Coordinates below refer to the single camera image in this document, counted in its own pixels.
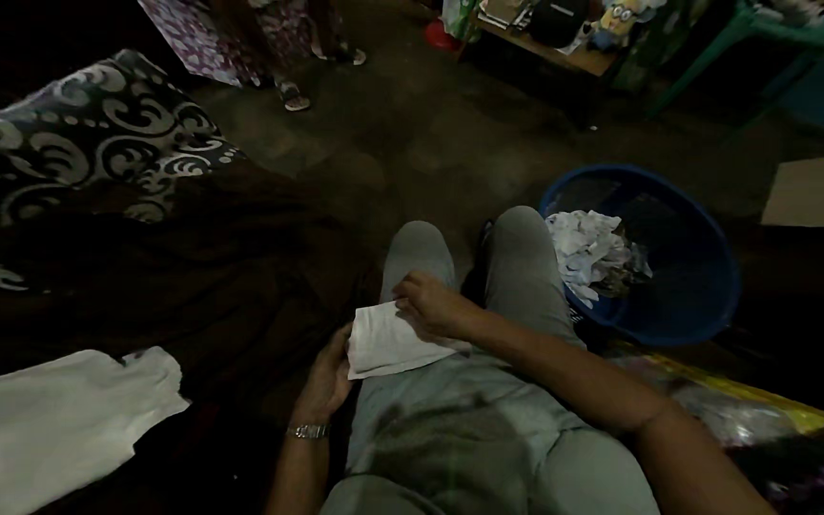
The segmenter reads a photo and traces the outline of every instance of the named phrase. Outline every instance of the watch strap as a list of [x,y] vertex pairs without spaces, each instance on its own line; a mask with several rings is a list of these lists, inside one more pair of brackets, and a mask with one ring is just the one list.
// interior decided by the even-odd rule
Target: watch strap
[[309,423],[295,427],[289,427],[286,431],[286,434],[288,436],[294,436],[295,438],[310,438],[312,440],[326,438],[330,435],[330,425],[327,423]]

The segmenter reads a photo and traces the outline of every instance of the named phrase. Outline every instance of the laundry basket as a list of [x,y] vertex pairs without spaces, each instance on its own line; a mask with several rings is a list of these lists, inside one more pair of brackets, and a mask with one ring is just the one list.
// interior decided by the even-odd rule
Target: laundry basket
[[727,238],[688,195],[631,165],[573,170],[546,190],[543,217],[594,210],[623,219],[626,237],[648,250],[653,278],[627,297],[600,296],[589,309],[565,287],[571,307],[645,345],[685,345],[725,328],[740,296],[740,275]]

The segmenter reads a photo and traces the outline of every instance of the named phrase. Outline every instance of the dark blanket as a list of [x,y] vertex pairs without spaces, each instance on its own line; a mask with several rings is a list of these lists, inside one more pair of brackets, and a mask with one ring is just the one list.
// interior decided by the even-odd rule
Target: dark blanket
[[86,348],[121,357],[160,345],[194,404],[116,473],[44,511],[254,505],[309,363],[376,302],[379,272],[314,193],[243,159],[178,181],[159,224],[120,216],[130,188],[92,186],[0,232],[1,260],[36,285],[0,290],[0,374]]

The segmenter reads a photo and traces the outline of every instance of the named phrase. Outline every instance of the man's left hand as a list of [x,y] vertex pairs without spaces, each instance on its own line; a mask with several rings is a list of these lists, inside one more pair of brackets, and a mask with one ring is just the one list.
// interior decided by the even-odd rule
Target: man's left hand
[[307,384],[295,403],[292,426],[329,423],[330,417],[345,402],[352,386],[346,356],[350,335],[351,323],[348,323],[336,331],[317,354]]

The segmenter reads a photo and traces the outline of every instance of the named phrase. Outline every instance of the sandal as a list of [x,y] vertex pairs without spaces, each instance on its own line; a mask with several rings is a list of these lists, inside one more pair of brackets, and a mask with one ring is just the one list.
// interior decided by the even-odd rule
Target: sandal
[[353,66],[360,66],[367,61],[367,54],[365,54],[364,51],[353,49],[352,47],[349,47],[348,43],[345,42],[339,43],[336,48],[336,52],[331,56],[322,55],[322,51],[319,49],[311,49],[313,50],[313,55],[324,61],[350,62]]
[[276,82],[276,89],[287,111],[293,113],[310,108],[310,99],[300,93],[297,84],[291,81]]

